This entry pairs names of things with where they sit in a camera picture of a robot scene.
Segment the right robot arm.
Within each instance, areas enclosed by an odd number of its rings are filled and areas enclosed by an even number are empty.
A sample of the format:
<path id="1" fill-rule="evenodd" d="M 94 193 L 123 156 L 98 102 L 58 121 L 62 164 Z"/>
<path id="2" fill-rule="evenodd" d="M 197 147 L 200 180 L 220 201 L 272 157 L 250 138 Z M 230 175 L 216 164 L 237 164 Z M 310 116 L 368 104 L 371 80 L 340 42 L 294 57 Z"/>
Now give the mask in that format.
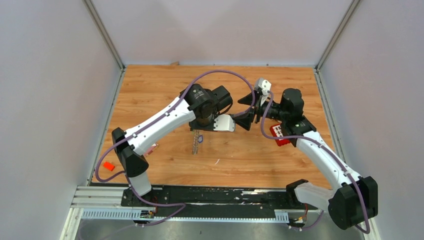
<path id="1" fill-rule="evenodd" d="M 255 90 L 237 102 L 249 106 L 246 113 L 236 117 L 238 125 L 250 130 L 252 123 L 260 123 L 260 130 L 266 138 L 289 140 L 330 183 L 330 190 L 305 179 L 288 184 L 285 201 L 290 208 L 312 205 L 328 212 L 342 230 L 356 227 L 364 234 L 371 232 L 370 219 L 378 215 L 376 180 L 361 176 L 331 150 L 304 116 L 304 100 L 299 89 L 285 89 L 279 103 L 274 101 L 270 90 Z"/>

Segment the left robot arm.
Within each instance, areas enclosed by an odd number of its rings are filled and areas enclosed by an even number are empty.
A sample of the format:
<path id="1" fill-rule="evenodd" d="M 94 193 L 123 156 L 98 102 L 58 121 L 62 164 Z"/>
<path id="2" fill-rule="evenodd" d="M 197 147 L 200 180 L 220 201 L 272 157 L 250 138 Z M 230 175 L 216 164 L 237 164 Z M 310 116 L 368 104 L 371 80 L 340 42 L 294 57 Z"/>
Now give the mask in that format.
<path id="1" fill-rule="evenodd" d="M 210 90 L 195 83 L 144 122 L 126 130 L 119 127 L 113 130 L 114 151 L 135 191 L 135 202 L 146 207 L 153 201 L 147 174 L 149 163 L 144 156 L 149 148 L 184 124 L 189 124 L 193 130 L 233 132 L 235 121 L 228 114 L 220 114 L 232 103 L 233 99 L 224 86 Z"/>

